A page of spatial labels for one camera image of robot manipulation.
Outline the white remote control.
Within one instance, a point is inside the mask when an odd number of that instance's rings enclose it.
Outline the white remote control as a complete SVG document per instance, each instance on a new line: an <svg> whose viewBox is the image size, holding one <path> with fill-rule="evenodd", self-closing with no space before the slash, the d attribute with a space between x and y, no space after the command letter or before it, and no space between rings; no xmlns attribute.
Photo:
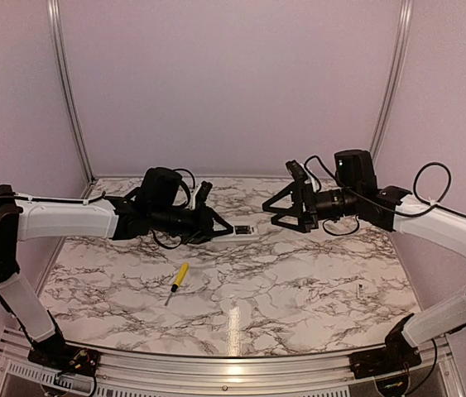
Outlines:
<svg viewBox="0 0 466 397"><path fill-rule="evenodd" d="M258 229L255 225L234 225L233 232L220 236L214 237L212 242L252 242L256 241L260 237Z"/></svg>

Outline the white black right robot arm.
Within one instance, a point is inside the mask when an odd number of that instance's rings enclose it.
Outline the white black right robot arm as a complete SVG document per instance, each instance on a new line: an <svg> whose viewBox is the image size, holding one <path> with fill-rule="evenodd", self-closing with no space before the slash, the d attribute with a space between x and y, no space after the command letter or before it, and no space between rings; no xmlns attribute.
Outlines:
<svg viewBox="0 0 466 397"><path fill-rule="evenodd" d="M398 321L379 352L356 354L353 369L409 366L420 346L466 328L466 213L396 186L361 193L343 186L315 191L310 181L288 184L262 209L272 225L294 232L312 232L326 220L349 217L387 232L421 310Z"/></svg>

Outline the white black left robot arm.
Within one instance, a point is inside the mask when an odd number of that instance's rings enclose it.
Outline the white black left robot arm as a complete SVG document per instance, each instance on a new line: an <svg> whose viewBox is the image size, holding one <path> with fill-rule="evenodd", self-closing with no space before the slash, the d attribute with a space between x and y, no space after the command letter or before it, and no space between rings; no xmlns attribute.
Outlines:
<svg viewBox="0 0 466 397"><path fill-rule="evenodd" d="M187 184L182 169L152 167L123 196L50 198L0 184L0 304L30 344L29 361L62 372L92 375L99 352L69 344L20 266L19 246L36 240L96 237L130 241L150 236L160 247L252 240L253 225L227 221L207 204L212 183Z"/></svg>

